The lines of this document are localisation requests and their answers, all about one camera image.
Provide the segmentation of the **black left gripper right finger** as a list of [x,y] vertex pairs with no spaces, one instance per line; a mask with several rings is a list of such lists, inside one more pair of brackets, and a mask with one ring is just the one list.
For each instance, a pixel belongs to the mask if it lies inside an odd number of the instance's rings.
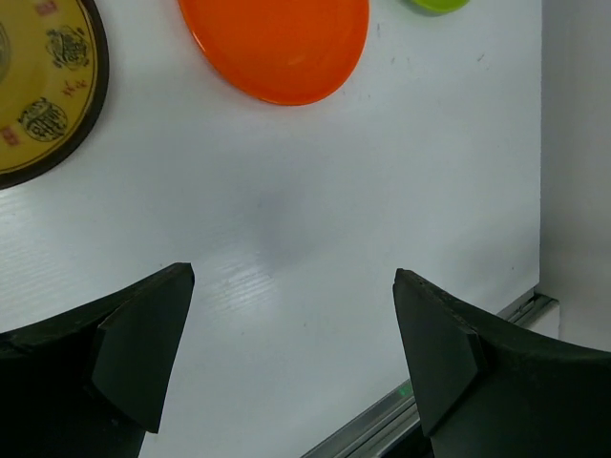
[[606,457],[610,356],[508,323],[398,270],[393,298],[411,380],[448,369],[419,407],[438,457]]

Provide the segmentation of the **yellow patterned plate dark rim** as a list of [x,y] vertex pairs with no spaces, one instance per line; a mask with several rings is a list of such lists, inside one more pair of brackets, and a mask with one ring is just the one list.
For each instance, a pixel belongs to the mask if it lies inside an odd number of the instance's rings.
[[1,186],[67,159],[97,122],[110,75],[93,1],[1,4]]

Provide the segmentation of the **green plate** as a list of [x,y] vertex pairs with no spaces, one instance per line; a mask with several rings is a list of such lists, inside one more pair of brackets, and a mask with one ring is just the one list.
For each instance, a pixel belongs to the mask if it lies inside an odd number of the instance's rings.
[[470,3],[469,0],[411,0],[417,8],[427,13],[443,15],[458,11]]

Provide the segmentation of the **aluminium frame rail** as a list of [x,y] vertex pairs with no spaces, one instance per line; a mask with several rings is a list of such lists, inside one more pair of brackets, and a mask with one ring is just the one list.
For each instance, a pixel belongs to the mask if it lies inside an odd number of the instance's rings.
[[[529,290],[496,315],[515,326],[551,338],[559,337],[560,305],[555,299]],[[306,457],[432,457],[429,437],[423,433],[419,407],[432,405],[436,388],[454,388],[443,382],[448,369],[432,366],[426,375],[415,371],[406,380],[343,427],[308,451]]]

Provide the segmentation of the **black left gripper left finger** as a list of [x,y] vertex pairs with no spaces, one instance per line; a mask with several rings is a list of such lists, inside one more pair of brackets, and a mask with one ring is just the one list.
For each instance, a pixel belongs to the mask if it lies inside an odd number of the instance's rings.
[[2,456],[137,457],[159,431],[194,286],[177,262],[2,333]]

